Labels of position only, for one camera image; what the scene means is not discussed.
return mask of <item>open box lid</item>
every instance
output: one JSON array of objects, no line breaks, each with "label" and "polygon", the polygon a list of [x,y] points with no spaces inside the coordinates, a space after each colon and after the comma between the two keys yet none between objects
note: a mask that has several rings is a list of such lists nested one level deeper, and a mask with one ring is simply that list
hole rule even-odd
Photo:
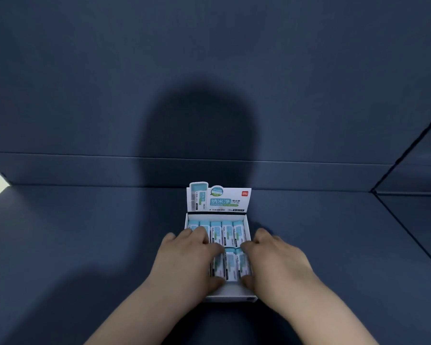
[{"label": "open box lid", "polygon": [[187,188],[187,211],[246,213],[251,188],[209,187],[207,182],[190,183]]}]

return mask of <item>hand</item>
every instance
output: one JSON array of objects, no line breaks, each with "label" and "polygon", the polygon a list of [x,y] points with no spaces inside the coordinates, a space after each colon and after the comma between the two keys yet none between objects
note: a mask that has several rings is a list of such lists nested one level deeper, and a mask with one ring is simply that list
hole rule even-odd
[{"label": "hand", "polygon": [[210,277],[213,258],[224,253],[218,243],[209,243],[204,227],[185,229],[177,237],[168,233],[158,249],[152,271],[143,286],[154,296],[169,299],[169,311],[184,316],[225,280]]},{"label": "hand", "polygon": [[320,283],[305,254],[297,247],[271,236],[265,229],[255,233],[253,241],[241,244],[254,275],[241,279],[266,305],[286,317],[291,293],[302,287]]}]

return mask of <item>right hand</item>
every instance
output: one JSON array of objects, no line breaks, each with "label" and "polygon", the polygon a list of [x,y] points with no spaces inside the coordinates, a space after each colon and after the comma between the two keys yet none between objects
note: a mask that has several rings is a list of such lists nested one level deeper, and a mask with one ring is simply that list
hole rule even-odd
[{"label": "right hand", "polygon": [[243,283],[283,317],[292,293],[321,283],[300,249],[271,236],[265,229],[257,230],[254,240],[242,243],[241,248],[253,272],[241,278]]}]

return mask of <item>left hand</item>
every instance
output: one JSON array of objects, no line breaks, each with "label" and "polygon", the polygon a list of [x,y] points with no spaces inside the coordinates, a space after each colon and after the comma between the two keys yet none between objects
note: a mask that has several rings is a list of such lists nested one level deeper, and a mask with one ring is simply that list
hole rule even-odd
[{"label": "left hand", "polygon": [[169,311],[183,317],[225,280],[209,276],[213,258],[224,253],[218,243],[209,243],[206,230],[185,229],[177,237],[168,233],[158,249],[152,271],[141,287],[156,298],[169,301]]}]

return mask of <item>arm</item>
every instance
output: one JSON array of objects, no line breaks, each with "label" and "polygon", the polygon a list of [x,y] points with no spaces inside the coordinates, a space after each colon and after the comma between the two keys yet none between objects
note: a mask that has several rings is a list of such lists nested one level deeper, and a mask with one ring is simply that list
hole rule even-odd
[{"label": "arm", "polygon": [[160,344],[174,325],[225,280],[209,277],[209,264],[224,248],[208,244],[203,227],[167,234],[152,271],[104,321],[85,345]]},{"label": "arm", "polygon": [[243,282],[284,317],[306,345],[375,345],[361,321],[311,269],[305,254],[259,229],[242,244],[255,276]]}]

